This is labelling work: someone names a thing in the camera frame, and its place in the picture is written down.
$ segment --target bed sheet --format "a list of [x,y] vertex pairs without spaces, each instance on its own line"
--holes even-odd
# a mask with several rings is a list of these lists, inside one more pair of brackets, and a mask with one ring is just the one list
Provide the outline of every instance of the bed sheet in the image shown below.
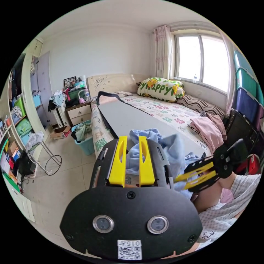
[[[207,156],[211,154],[201,136],[197,135],[197,133],[187,126],[190,123],[190,119],[200,116],[200,113],[176,103],[163,102],[138,95],[127,96],[121,100],[167,123],[202,147]],[[92,105],[92,133],[95,155],[98,157],[103,146],[111,141],[113,136],[110,130],[105,127],[96,104]]]

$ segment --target gray ironing board top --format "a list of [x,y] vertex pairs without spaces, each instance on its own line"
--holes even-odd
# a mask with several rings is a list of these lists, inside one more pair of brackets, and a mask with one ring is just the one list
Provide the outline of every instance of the gray ironing board top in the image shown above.
[[[127,150],[134,146],[133,141],[129,137],[131,130],[156,128],[162,136],[179,133],[176,129],[157,118],[120,101],[101,104],[98,108],[118,137],[128,137]],[[203,148],[191,141],[183,133],[180,133],[180,137],[184,141],[185,155],[190,152],[193,152],[198,157],[203,155]]]

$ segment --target sticker with number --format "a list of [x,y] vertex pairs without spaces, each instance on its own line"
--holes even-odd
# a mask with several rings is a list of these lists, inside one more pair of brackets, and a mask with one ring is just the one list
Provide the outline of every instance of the sticker with number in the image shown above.
[[118,259],[141,260],[142,250],[140,240],[118,240]]

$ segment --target ceiling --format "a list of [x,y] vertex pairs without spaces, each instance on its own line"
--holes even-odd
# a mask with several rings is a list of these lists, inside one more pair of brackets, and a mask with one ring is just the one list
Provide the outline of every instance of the ceiling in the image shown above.
[[63,31],[96,23],[123,24],[151,31],[161,25],[191,20],[209,22],[192,10],[163,0],[101,0],[65,14],[38,37],[45,40]]

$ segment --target pink curtain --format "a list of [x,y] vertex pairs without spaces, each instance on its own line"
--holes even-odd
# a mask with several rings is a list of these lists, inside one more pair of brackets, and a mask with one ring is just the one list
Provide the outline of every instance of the pink curtain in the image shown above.
[[170,78],[171,72],[171,31],[167,26],[160,26],[154,30],[155,39],[155,76]]
[[226,98],[226,108],[225,108],[225,117],[229,117],[232,104],[234,101],[234,97],[236,94],[236,77],[235,77],[235,65],[234,65],[234,47],[232,44],[232,40],[220,30],[221,37],[225,43],[225,47],[227,50],[228,63],[229,63],[229,83],[227,90],[227,98]]

